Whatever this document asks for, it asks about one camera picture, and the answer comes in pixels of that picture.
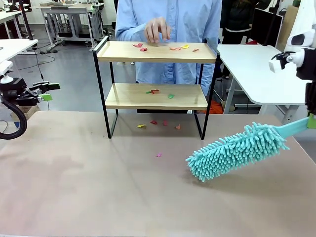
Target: human hand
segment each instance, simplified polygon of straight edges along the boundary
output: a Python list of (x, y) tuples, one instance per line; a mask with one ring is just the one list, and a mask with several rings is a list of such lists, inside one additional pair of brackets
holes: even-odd
[(170, 39), (170, 26), (167, 25), (165, 18), (157, 17), (151, 19), (145, 27), (145, 36), (150, 43), (159, 43), (159, 32), (162, 34), (162, 40)]

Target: brown tabletop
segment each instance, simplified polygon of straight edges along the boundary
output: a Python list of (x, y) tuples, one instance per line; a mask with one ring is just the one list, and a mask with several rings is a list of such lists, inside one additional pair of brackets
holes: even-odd
[(279, 125), (270, 116), (209, 119), (201, 141), (193, 115), (120, 114), (110, 140), (102, 114), (35, 113), (0, 153), (0, 233), (314, 237), (316, 166), (293, 138), (290, 151), (212, 181), (191, 175), (194, 150), (254, 120)]

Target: chenille bristle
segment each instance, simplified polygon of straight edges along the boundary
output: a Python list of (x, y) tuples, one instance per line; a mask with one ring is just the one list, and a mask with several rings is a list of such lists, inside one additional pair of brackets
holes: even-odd
[(186, 159), (192, 174), (201, 181), (226, 174), (232, 169), (272, 157), (280, 149), (289, 150), (282, 138), (271, 125), (253, 122), (245, 132), (231, 137), (220, 138)]

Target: lower shelf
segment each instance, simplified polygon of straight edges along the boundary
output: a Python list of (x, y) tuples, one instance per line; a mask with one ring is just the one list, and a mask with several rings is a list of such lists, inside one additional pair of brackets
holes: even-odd
[[(147, 91), (160, 90), (156, 94)], [(206, 110), (200, 85), (114, 83), (105, 101), (109, 109)]]

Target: person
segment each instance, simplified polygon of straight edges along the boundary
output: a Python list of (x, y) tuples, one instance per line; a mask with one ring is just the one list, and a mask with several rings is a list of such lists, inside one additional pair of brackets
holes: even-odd
[[(217, 45), (221, 0), (119, 0), (116, 38), (121, 41), (203, 42)], [(138, 83), (195, 84), (200, 64), (136, 63)], [(206, 95), (214, 65), (205, 64), (201, 87)]]
[[(255, 8), (266, 9), (271, 0), (223, 0), (220, 28), (223, 29), (222, 44), (240, 44), (244, 36), (249, 37)], [(223, 77), (230, 72), (224, 66)]]

